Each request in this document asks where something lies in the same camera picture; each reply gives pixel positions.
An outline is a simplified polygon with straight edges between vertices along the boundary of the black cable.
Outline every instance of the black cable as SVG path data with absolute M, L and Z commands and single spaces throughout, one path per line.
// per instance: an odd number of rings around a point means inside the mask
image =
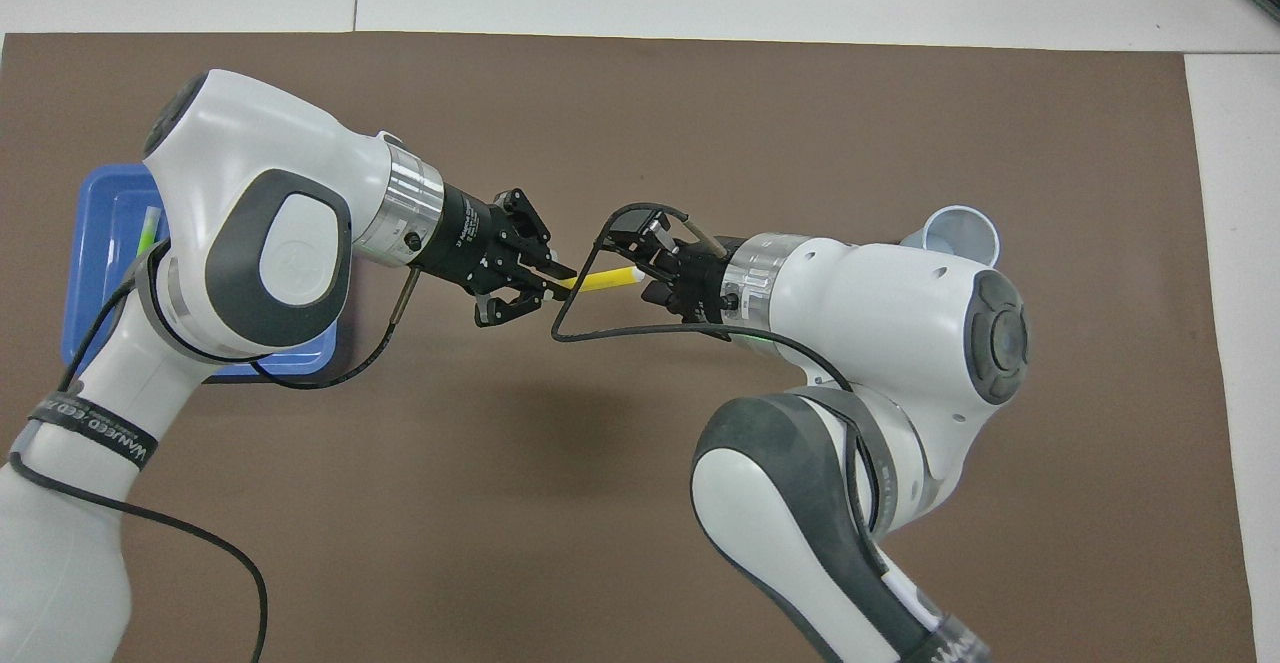
M 88 353 L 90 346 L 92 344 L 93 338 L 97 335 L 97 332 L 101 330 L 102 324 L 105 324 L 106 317 L 110 316 L 113 312 L 118 312 L 119 308 L 123 308 L 125 298 L 132 291 L 133 291 L 133 280 L 131 278 L 129 280 L 124 280 L 124 283 L 122 283 L 119 288 L 116 288 L 110 294 L 110 297 L 105 300 L 102 307 L 97 312 L 97 317 L 93 317 L 93 324 L 84 334 L 84 338 L 81 339 L 81 344 L 76 349 L 76 355 L 72 357 L 72 362 L 68 363 L 67 370 L 63 372 L 63 378 L 58 385 L 58 389 L 61 393 L 67 393 L 68 389 L 70 389 L 72 381 L 76 378 L 76 372 L 81 366 L 81 363 L 83 362 L 84 356 Z M 259 571 L 257 566 L 246 553 L 243 553 L 243 550 L 236 548 L 228 540 L 224 540 L 218 535 L 206 531 L 205 529 L 201 529 L 200 526 L 196 526 L 193 523 L 188 523 L 186 521 L 174 518 L 172 516 L 166 516 L 164 513 L 152 511 L 150 508 L 143 508 L 141 506 L 134 506 L 132 503 L 125 503 L 123 500 L 115 500 L 114 498 L 106 498 L 105 495 L 91 493 L 84 489 L 79 489 L 78 486 L 73 486 L 65 484 L 64 481 L 59 481 L 56 479 L 51 479 L 50 476 L 38 474 L 22 461 L 22 454 L 18 453 L 17 451 L 9 452 L 9 465 L 13 466 L 14 472 L 18 472 L 19 476 L 22 476 L 28 481 L 32 481 L 32 484 L 35 485 L 45 486 L 49 490 L 61 493 L 72 498 L 82 499 L 86 503 L 92 503 L 96 506 L 101 506 L 104 508 L 111 508 L 113 511 L 119 511 L 122 513 L 128 513 L 131 516 L 137 516 L 141 518 L 146 518 L 147 521 L 154 521 L 156 523 L 177 529 L 184 534 L 189 534 L 197 536 L 201 540 L 211 543 L 218 548 L 229 553 L 233 558 L 236 558 L 236 561 L 241 563 L 241 566 L 244 567 L 244 570 L 248 571 L 250 576 L 253 577 L 253 585 L 257 589 L 257 639 L 253 644 L 252 658 L 250 659 L 251 663 L 259 663 L 259 660 L 262 657 L 262 648 L 266 645 L 266 608 L 268 608 L 266 580 L 262 579 L 262 572 Z
M 406 303 L 408 303 L 408 297 L 413 293 L 413 285 L 417 285 L 419 275 L 421 275 L 420 270 L 417 270 L 416 268 L 410 269 L 408 279 L 404 282 L 404 285 L 401 289 L 399 298 L 396 301 L 396 308 L 393 308 L 392 311 L 392 317 L 390 321 L 388 321 L 387 324 L 387 332 L 383 333 L 383 339 L 379 340 L 378 347 L 374 348 L 374 352 L 370 353 L 361 363 L 358 363 L 358 366 L 347 372 L 343 372 L 343 375 L 339 375 L 333 380 L 325 380 L 325 381 L 292 381 L 274 375 L 274 372 L 268 371 L 257 361 L 251 362 L 250 366 L 252 366 L 253 370 L 257 371 L 257 375 L 262 376 L 264 379 L 274 381 L 275 385 L 280 385 L 293 390 L 320 390 L 323 388 L 332 388 L 334 385 L 340 384 L 340 381 L 348 381 L 358 376 L 366 367 L 371 366 L 371 363 L 374 363 L 374 361 L 376 361 L 376 358 L 383 355 L 383 351 L 387 349 L 387 346 L 390 344 L 392 334 L 393 332 L 396 332 L 396 325 L 399 324 L 401 315 L 403 315 L 404 312 L 404 306 Z
M 133 291 L 133 276 L 128 276 L 124 283 L 122 283 L 116 289 L 111 291 L 111 294 L 105 300 L 101 308 L 97 308 L 97 317 L 93 317 L 92 324 L 88 326 L 88 335 L 81 339 L 79 347 L 76 349 L 76 355 L 72 356 L 72 362 L 67 365 L 67 370 L 63 371 L 63 379 L 58 381 L 58 389 L 60 393 L 67 393 L 67 389 L 72 387 L 72 380 L 76 378 L 76 372 L 79 371 L 81 363 L 84 361 L 84 356 L 88 353 L 88 348 L 93 344 L 93 338 L 97 332 L 105 324 L 106 317 L 111 312 L 118 311 L 119 307 L 124 306 L 124 298 Z
M 854 390 L 854 387 L 850 384 L 849 379 L 846 379 L 846 376 L 842 375 L 841 371 L 836 366 L 833 366 L 831 361 L 827 361 L 827 358 L 819 355 L 817 349 L 809 348 L 808 346 L 800 343 L 800 340 L 787 338 L 786 335 L 776 334 L 776 332 L 750 329 L 749 326 L 731 326 L 724 324 L 664 324 L 664 325 L 649 325 L 649 326 L 618 326 L 618 329 L 580 332 L 580 334 L 562 334 L 562 332 L 559 332 L 559 326 L 561 324 L 563 324 L 564 316 L 568 315 L 568 308 L 572 306 L 573 300 L 577 298 L 579 291 L 581 291 L 582 283 L 586 280 L 586 275 L 590 273 L 591 266 L 595 262 L 595 257 L 600 253 L 600 250 L 604 250 L 604 239 L 608 238 L 609 229 L 611 227 L 613 227 L 613 221 L 617 221 L 618 218 L 631 211 L 662 211 L 667 212 L 667 215 L 672 218 L 676 218 L 676 220 L 681 221 L 685 225 L 687 225 L 689 221 L 689 212 L 680 211 L 680 209 L 673 209 L 671 206 L 666 206 L 666 204 L 627 204 L 627 206 L 623 206 L 621 209 L 617 209 L 617 211 L 613 211 L 612 215 L 608 216 L 608 220 L 604 220 L 604 227 L 600 229 L 600 234 L 596 236 L 595 243 L 591 244 L 591 252 L 588 253 L 586 261 L 582 262 L 581 273 L 579 274 L 577 280 L 573 282 L 573 288 L 568 291 L 563 306 L 561 306 L 559 312 L 556 314 L 556 321 L 553 321 L 552 324 L 553 340 L 558 340 L 559 343 L 576 343 L 576 340 L 599 340 L 603 338 L 621 338 L 626 335 L 658 334 L 658 332 L 704 332 L 704 334 L 709 332 L 709 334 L 712 335 L 723 335 L 723 334 L 746 335 L 764 340 L 773 340 L 773 343 L 778 343 L 786 346 L 790 349 L 795 349 L 796 353 L 800 353 L 805 358 L 809 358 L 814 363 L 818 363 L 818 367 L 820 367 L 823 372 L 827 372 L 827 375 L 831 376 L 831 380 L 836 381 L 836 385 L 838 385 L 842 390 L 850 390 L 850 393 L 851 390 Z M 700 236 L 701 238 L 701 236 L 704 234 L 701 234 L 700 230 L 695 230 L 695 236 Z
M 93 503 L 104 508 L 111 508 L 122 513 L 163 523 L 184 534 L 197 536 L 198 539 L 211 543 L 227 553 L 230 553 L 232 557 L 237 558 L 241 566 L 247 568 L 248 573 L 253 576 L 253 585 L 257 587 L 257 640 L 253 644 L 253 657 L 251 660 L 252 663 L 259 662 L 262 657 L 262 646 L 266 645 L 266 580 L 262 579 L 262 572 L 259 571 L 257 566 L 253 564 L 252 559 L 243 553 L 243 550 L 200 526 L 174 518 L 173 516 L 165 516 L 164 513 L 151 511 L 150 508 L 133 506 L 132 503 L 124 503 L 123 500 L 115 500 L 114 498 L 106 498 L 105 495 L 90 493 L 79 489 L 78 486 L 68 485 L 59 480 L 54 480 L 50 476 L 37 474 L 27 467 L 27 463 L 23 463 L 22 454 L 17 451 L 9 453 L 9 465 L 13 466 L 13 470 L 17 471 L 18 475 L 38 486 L 46 486 L 49 490 L 55 490 L 58 493 L 70 495 L 72 498 L 82 499 L 87 503 Z

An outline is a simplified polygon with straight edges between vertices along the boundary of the silver metal ring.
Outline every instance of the silver metal ring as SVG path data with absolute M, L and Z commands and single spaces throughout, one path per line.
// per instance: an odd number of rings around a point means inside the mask
M 773 284 L 777 283 L 782 262 L 809 241 L 809 236 L 790 233 L 762 233 L 741 244 L 724 268 L 721 294 L 735 294 L 739 306 L 733 311 L 723 311 L 726 324 L 750 326 L 756 330 L 769 330 L 769 302 L 773 298 Z M 733 337 L 736 343 L 769 356 L 777 356 L 778 347 L 773 340 L 760 340 Z
M 390 142 L 387 147 L 392 168 L 383 204 L 355 247 L 367 259 L 398 268 L 416 259 L 435 233 L 444 207 L 444 179 L 415 154 Z

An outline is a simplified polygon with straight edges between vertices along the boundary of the blue plastic tray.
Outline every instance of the blue plastic tray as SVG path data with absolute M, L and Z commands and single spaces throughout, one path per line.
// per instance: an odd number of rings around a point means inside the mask
M 67 282 L 67 311 L 63 316 L 63 362 L 69 363 L 81 339 L 93 324 L 111 291 L 120 285 L 124 270 L 133 262 L 142 236 L 147 207 L 163 209 L 147 168 L 141 163 L 101 166 L 91 172 L 81 186 L 76 212 L 76 238 L 72 242 L 72 268 Z M 169 237 L 164 215 L 156 241 Z M 86 361 L 97 356 L 106 340 L 104 326 L 90 347 Z M 301 376 L 316 372 L 333 358 L 338 324 L 329 326 L 314 340 L 262 358 L 262 367 L 278 376 Z M 227 366 L 218 376 L 256 376 L 247 363 Z

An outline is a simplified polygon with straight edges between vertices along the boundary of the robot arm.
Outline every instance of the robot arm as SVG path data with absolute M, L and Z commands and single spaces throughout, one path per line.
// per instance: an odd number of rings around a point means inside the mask
M 484 326 L 563 297 L 556 282 L 573 275 L 520 189 L 481 204 L 393 136 L 352 133 L 233 72 L 173 99 L 143 163 L 172 241 L 137 262 L 101 352 L 37 404 L 0 467 L 0 660 L 105 662 L 129 618 L 120 513 L 32 485 L 14 463 L 124 500 L 206 376 L 338 317 L 352 253 L 462 285 Z M 517 296 L 497 298 L 503 288 Z
M 951 495 L 983 422 L 1024 380 L 1027 317 L 991 268 L 995 230 L 975 261 L 955 253 L 963 241 L 713 244 L 668 229 L 658 207 L 637 206 L 600 248 L 654 276 L 644 300 L 704 332 L 735 326 L 727 338 L 796 363 L 810 384 L 732 401 L 709 421 L 690 485 L 713 545 L 827 660 L 988 660 L 878 540 Z M 814 358 L 745 332 L 799 340 L 852 384 L 841 390 Z

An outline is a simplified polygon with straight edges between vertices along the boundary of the brown mat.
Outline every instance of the brown mat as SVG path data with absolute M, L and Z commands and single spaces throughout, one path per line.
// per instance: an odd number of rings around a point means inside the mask
M 653 198 L 708 230 L 900 238 L 987 211 L 1036 362 L 955 498 L 887 549 L 1001 660 L 1253 658 L 1183 63 L 1174 54 L 497 35 L 9 35 L 0 78 L 5 442 L 58 380 L 79 180 L 136 161 L 207 67 L 394 131 L 451 183 L 522 186 L 576 265 Z M 366 349 L 401 274 L 357 268 Z M 570 330 L 664 320 L 639 289 Z M 809 660 L 694 522 L 709 413 L 796 372 L 703 337 L 576 346 L 419 287 L 323 393 L 204 387 L 133 500 L 242 545 L 266 660 Z M 120 660 L 248 657 L 224 554 L 125 525 Z

